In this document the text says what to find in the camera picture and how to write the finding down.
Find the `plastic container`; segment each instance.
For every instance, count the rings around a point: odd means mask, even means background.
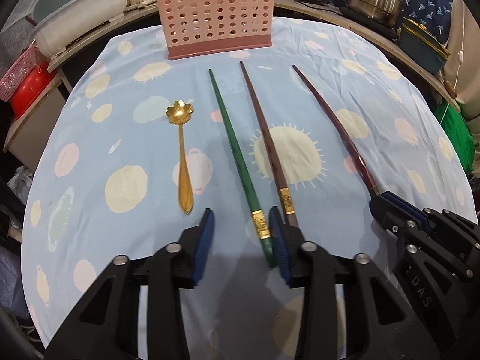
[[[445,66],[450,53],[425,26],[404,17],[398,45],[411,59],[431,74]]]
[[[169,59],[272,45],[274,0],[157,0]]]
[[[57,74],[56,70],[48,73],[48,67],[48,62],[42,62],[39,66],[34,67],[10,98],[15,120],[18,120],[25,113]]]
[[[31,44],[0,80],[0,99],[8,101],[33,68],[44,60],[45,57]]]
[[[96,26],[123,16],[127,0],[72,0],[35,27],[35,39],[43,55],[51,57]]]

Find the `blue gripper pad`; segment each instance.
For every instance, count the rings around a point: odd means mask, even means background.
[[[412,206],[410,203],[405,202],[405,200],[399,198],[397,195],[390,191],[382,193],[382,196],[392,204],[396,205],[400,209],[413,216],[420,223],[420,230],[424,231],[425,233],[431,233],[431,229],[428,225],[428,216],[426,215],[426,213],[420,211],[418,208]]]
[[[290,254],[287,248],[287,242],[282,231],[282,218],[277,207],[272,207],[268,214],[268,225],[273,238],[273,248],[278,261],[280,275],[285,280],[286,285],[290,285],[293,276],[291,273]]]
[[[194,287],[203,277],[205,265],[207,263],[208,251],[213,240],[215,228],[215,215],[213,211],[208,210],[202,218],[203,226],[201,226],[200,239],[197,243],[195,252],[193,253],[193,273],[191,281]]]

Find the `green chopstick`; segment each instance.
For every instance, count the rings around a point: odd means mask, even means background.
[[[238,175],[240,176],[241,184],[243,186],[243,191],[245,192],[245,197],[247,198],[248,207],[250,208],[251,217],[253,219],[253,224],[257,231],[258,238],[263,248],[263,253],[268,262],[270,268],[275,268],[277,266],[277,260],[273,251],[273,242],[268,229],[267,222],[265,220],[265,215],[263,214],[262,207],[255,192],[254,184],[251,181],[250,174],[248,173],[247,164],[242,155],[242,150],[235,136],[235,132],[230,122],[229,114],[223,103],[222,95],[218,90],[217,82],[213,75],[212,69],[208,69],[210,74],[210,80],[212,80],[213,89],[215,92],[215,97],[217,98],[218,106],[220,108],[220,113],[222,114],[223,123],[225,124],[226,135],[229,138],[230,147],[232,149],[233,158],[235,159],[235,164],[237,166]]]

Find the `perforated basket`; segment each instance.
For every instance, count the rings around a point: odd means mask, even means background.
[[[45,61],[45,57],[31,44],[0,80],[0,99],[8,101],[33,68],[42,61]]]
[[[169,59],[272,45],[274,0],[157,0]]]

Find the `basket base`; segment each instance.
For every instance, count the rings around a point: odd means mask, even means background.
[[[172,61],[175,59],[187,58],[189,56],[203,56],[205,54],[221,53],[224,51],[270,47],[271,45],[271,34],[206,40],[205,42],[169,47],[169,60]]]

